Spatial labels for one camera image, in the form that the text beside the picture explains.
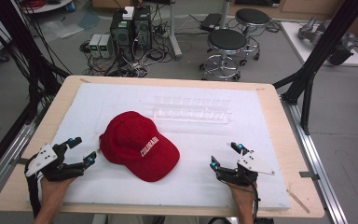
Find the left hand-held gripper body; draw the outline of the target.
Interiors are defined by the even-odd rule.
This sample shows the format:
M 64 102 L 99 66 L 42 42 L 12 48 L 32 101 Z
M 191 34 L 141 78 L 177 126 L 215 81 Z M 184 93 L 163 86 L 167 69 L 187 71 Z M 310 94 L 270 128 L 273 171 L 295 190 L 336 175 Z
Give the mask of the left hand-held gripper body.
M 58 182 L 73 177 L 82 176 L 84 169 L 81 163 L 67 165 L 64 164 L 64 154 L 68 149 L 68 144 L 54 145 L 45 144 L 40 151 L 35 154 L 35 158 L 30 160 L 26 168 L 25 176 L 31 177 L 41 172 L 48 181 Z

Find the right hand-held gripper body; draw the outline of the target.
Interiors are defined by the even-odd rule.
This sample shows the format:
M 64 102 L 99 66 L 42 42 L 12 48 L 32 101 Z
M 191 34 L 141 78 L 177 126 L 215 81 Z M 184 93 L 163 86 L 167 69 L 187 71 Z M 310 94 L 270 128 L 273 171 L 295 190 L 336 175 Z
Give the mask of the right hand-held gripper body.
M 239 186 L 250 186 L 257 180 L 259 173 L 275 175 L 273 168 L 253 150 L 245 150 L 240 155 L 235 169 L 222 167 L 218 161 L 215 162 L 215 175 L 219 181 Z

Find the red baseball cap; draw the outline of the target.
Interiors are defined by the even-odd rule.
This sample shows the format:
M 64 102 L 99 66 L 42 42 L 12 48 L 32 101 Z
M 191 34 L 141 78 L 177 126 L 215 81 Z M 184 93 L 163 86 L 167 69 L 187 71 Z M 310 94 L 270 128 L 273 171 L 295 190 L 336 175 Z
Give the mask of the red baseball cap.
M 108 161 L 126 166 L 146 182 L 164 178 L 180 159 L 176 145 L 158 131 L 154 121 L 135 111 L 115 116 L 99 143 Z

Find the person's right hand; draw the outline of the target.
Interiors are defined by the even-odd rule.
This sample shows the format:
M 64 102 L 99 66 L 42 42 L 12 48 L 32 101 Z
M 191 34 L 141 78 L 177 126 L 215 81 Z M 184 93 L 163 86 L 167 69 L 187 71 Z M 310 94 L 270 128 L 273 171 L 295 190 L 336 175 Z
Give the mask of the person's right hand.
M 251 186 L 228 185 L 233 202 L 240 214 L 251 214 L 254 208 L 255 194 Z

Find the person's left hand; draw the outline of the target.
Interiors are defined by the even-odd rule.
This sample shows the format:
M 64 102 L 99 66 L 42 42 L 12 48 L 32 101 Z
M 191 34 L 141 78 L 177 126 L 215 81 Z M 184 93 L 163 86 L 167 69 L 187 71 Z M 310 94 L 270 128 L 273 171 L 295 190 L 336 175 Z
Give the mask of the person's left hand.
M 74 179 L 63 181 L 48 181 L 45 177 L 41 180 L 42 187 L 42 207 L 43 214 L 55 214 L 62 207 L 62 201 L 67 189 L 73 183 Z

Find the thin wooden stick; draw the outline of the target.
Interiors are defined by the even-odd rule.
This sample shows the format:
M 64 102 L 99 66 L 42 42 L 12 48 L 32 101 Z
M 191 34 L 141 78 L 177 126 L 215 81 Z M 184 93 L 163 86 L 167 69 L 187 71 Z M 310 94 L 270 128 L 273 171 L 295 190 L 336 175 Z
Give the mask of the thin wooden stick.
M 310 213 L 309 208 L 290 189 L 286 189 L 286 191 L 307 214 Z

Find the grey power supply unit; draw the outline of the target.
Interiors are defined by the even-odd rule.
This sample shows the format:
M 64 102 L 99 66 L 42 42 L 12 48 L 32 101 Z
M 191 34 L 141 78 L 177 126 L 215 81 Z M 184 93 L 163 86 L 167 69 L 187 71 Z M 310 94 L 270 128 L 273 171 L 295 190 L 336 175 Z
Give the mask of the grey power supply unit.
M 113 55 L 113 42 L 111 35 L 102 35 L 99 41 L 99 50 L 102 58 L 110 58 Z
M 100 58 L 99 42 L 101 40 L 100 34 L 94 34 L 89 42 L 89 49 L 94 58 Z

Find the black round stool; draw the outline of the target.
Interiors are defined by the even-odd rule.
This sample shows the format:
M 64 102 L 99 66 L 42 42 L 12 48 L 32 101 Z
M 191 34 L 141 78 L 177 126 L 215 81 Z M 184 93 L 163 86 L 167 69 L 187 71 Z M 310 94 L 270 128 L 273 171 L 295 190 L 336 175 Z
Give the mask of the black round stool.
M 232 55 L 240 53 L 247 44 L 246 37 L 241 33 L 229 30 L 214 30 L 208 35 L 208 52 L 216 51 L 201 65 L 202 80 L 207 77 L 216 77 L 223 80 L 237 81 L 241 78 L 240 65 L 232 58 Z
M 260 44 L 251 36 L 251 32 L 264 27 L 269 22 L 269 16 L 258 9 L 242 8 L 235 13 L 235 20 L 242 26 L 242 34 L 246 37 L 246 45 L 243 49 L 245 55 L 240 60 L 240 65 L 247 63 L 251 52 L 255 53 L 254 59 L 257 61 L 260 56 Z

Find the clear plastic sheet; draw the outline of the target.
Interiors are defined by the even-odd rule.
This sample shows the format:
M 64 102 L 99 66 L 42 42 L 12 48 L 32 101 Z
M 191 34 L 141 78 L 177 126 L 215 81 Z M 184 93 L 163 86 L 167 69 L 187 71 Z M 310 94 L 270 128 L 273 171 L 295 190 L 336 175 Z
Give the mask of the clear plastic sheet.
M 64 25 L 62 21 L 48 21 L 40 25 L 41 33 L 46 41 L 67 39 L 83 31 L 77 24 Z

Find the black computer tower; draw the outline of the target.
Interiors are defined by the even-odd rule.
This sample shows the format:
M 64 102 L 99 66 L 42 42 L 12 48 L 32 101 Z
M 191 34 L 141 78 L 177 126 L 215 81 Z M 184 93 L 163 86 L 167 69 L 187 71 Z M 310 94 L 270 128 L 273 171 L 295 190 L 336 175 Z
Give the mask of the black computer tower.
M 133 21 L 138 46 L 142 49 L 152 49 L 150 6 L 137 7 L 134 12 Z
M 123 10 L 118 10 L 114 13 L 110 25 L 110 33 L 113 38 L 116 54 L 121 54 L 128 61 L 132 61 L 133 22 L 123 19 Z

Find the white floor board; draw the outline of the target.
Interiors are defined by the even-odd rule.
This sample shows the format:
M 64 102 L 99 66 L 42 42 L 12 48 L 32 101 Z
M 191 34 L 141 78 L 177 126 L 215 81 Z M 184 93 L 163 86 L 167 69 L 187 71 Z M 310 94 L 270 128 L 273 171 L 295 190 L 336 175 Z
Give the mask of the white floor board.
M 290 40 L 292 47 L 295 49 L 296 54 L 300 61 L 305 62 L 310 53 L 314 49 L 314 45 L 308 39 L 300 39 L 297 36 L 298 30 L 303 26 L 303 23 L 296 22 L 282 22 L 282 28 L 286 37 Z M 351 48 L 351 56 L 341 64 L 341 66 L 358 67 L 358 52 L 355 51 L 355 35 L 344 35 L 344 46 Z

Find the grey metal table leg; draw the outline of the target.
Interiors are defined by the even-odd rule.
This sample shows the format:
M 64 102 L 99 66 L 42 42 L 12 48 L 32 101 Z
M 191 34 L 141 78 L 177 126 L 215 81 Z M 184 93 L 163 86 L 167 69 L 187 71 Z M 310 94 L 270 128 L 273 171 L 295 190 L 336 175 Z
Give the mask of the grey metal table leg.
M 169 39 L 172 45 L 172 51 L 175 60 L 182 58 L 182 51 L 180 49 L 178 40 L 175 35 L 175 0 L 169 0 L 170 4 L 170 31 Z

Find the round white table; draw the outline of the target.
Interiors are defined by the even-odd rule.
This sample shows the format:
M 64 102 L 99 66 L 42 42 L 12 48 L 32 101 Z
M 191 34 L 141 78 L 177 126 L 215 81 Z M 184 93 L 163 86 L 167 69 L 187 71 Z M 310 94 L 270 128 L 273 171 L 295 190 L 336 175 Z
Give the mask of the round white table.
M 20 6 L 27 14 L 48 12 L 59 8 L 66 8 L 69 11 L 75 9 L 74 0 L 21 0 Z

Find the white box on tower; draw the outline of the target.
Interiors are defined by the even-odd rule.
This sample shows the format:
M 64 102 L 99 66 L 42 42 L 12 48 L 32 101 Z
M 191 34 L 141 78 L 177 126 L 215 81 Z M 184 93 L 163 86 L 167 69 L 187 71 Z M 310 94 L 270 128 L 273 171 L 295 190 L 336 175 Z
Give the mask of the white box on tower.
M 134 7 L 124 7 L 124 12 L 122 14 L 122 19 L 124 21 L 131 21 L 134 16 Z

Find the aluminium rail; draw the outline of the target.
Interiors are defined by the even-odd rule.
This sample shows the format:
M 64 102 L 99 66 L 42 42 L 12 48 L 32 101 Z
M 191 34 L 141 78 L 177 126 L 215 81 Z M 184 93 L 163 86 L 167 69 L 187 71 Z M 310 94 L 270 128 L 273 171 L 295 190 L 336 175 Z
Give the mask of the aluminium rail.
M 301 127 L 301 112 L 298 106 L 289 105 L 285 101 L 282 101 L 282 106 L 292 126 L 305 162 L 308 165 L 309 172 L 318 174 L 320 177 L 318 181 L 313 181 L 313 183 L 322 200 L 324 211 L 327 213 L 332 224 L 349 224 L 311 135 L 306 134 L 305 130 Z
M 0 143 L 0 185 L 34 135 L 35 124 L 12 127 Z

